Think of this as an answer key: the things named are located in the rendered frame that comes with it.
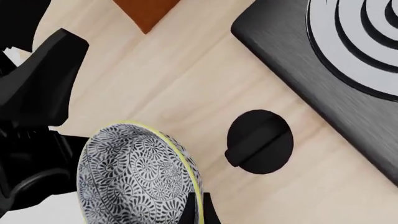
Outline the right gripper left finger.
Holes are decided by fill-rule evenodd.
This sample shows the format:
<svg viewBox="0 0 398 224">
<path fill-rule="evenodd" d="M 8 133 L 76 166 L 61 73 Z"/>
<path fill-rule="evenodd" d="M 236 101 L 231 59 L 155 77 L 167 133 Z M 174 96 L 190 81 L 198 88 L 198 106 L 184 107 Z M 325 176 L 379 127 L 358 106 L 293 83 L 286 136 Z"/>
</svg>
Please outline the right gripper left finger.
<svg viewBox="0 0 398 224">
<path fill-rule="evenodd" d="M 196 195 L 190 192 L 178 224 L 199 224 Z"/>
</svg>

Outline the brown wooden cabinet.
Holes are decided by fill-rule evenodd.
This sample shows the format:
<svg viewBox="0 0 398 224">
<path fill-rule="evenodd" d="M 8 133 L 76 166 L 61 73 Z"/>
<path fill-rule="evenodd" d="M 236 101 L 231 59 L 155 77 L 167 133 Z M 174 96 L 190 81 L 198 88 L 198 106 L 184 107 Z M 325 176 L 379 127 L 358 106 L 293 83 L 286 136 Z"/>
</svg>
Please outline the brown wooden cabinet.
<svg viewBox="0 0 398 224">
<path fill-rule="evenodd" d="M 142 33 L 149 33 L 180 0 L 113 0 Z"/>
</svg>

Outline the round black stove knob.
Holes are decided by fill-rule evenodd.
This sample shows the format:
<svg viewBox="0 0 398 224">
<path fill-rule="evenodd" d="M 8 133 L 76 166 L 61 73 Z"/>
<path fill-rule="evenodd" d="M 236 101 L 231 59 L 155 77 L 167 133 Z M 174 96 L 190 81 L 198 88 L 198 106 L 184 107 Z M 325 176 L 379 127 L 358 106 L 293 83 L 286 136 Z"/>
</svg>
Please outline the round black stove knob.
<svg viewBox="0 0 398 224">
<path fill-rule="evenodd" d="M 266 110 L 239 115 L 227 134 L 226 160 L 256 175 L 282 168 L 292 155 L 294 138 L 287 122 Z"/>
</svg>

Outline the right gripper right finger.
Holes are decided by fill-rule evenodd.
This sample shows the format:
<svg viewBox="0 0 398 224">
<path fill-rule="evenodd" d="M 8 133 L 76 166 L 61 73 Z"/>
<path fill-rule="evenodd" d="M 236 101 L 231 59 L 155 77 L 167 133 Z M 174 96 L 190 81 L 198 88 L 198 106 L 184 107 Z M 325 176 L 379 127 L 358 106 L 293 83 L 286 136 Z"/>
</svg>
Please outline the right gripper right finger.
<svg viewBox="0 0 398 224">
<path fill-rule="evenodd" d="M 205 224 L 221 224 L 216 214 L 211 195 L 208 192 L 205 192 L 203 195 L 203 211 Z"/>
</svg>

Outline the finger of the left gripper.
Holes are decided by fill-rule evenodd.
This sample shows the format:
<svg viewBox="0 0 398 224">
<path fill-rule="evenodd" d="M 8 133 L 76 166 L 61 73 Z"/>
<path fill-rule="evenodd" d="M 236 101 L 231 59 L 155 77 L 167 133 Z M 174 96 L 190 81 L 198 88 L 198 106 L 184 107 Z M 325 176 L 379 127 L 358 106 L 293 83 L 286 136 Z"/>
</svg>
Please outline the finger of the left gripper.
<svg viewBox="0 0 398 224">
<path fill-rule="evenodd" d="M 0 50 L 32 52 L 34 35 L 51 0 L 0 0 Z"/>
<path fill-rule="evenodd" d="M 59 29 L 22 65 L 0 78 L 0 119 L 21 125 L 60 126 L 89 44 Z"/>
</svg>

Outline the black white patterned bowl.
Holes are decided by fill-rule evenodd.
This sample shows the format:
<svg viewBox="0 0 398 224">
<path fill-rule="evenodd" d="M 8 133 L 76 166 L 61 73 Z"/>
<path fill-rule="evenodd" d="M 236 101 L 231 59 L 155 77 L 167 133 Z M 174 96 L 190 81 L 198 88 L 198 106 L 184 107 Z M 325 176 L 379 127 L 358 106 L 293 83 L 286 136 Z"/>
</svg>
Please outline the black white patterned bowl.
<svg viewBox="0 0 398 224">
<path fill-rule="evenodd" d="M 189 194 L 192 224 L 205 224 L 195 162 L 174 138 L 143 124 L 110 124 L 90 137 L 76 186 L 85 224 L 177 224 Z"/>
</svg>

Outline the flat black stove plate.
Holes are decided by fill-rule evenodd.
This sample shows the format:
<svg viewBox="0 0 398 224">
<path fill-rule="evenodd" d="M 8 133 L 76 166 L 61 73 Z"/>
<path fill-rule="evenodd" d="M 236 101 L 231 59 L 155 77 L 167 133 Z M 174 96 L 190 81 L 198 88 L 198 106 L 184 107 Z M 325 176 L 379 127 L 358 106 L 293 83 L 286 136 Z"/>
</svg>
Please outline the flat black stove plate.
<svg viewBox="0 0 398 224">
<path fill-rule="evenodd" d="M 231 33 L 398 186 L 398 102 L 358 91 L 322 65 L 305 28 L 308 0 L 255 0 Z"/>
</svg>

